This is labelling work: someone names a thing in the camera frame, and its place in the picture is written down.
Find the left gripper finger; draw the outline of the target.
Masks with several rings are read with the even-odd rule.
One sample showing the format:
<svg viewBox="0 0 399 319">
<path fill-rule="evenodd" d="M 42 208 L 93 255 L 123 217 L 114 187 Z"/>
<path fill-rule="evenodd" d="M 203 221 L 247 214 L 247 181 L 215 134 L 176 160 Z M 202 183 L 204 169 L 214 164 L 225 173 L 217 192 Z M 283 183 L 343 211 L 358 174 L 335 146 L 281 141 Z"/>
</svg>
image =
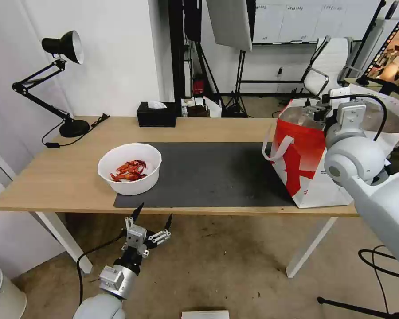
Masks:
<svg viewBox="0 0 399 319">
<path fill-rule="evenodd" d="M 137 225 L 135 222 L 137 218 L 139 217 L 141 210 L 144 206 L 144 203 L 142 203 L 139 207 L 137 207 L 130 216 L 126 216 L 124 221 L 125 221 L 125 234 L 143 234 L 144 233 L 144 228 Z"/>
<path fill-rule="evenodd" d="M 163 244 L 167 240 L 171 238 L 171 232 L 170 232 L 170 227 L 172 224 L 172 217 L 173 214 L 170 214 L 168 217 L 164 229 L 161 231 L 158 231 L 156 233 L 148 231 L 147 233 L 147 246 L 148 247 L 157 247 L 158 245 Z"/>
</svg>

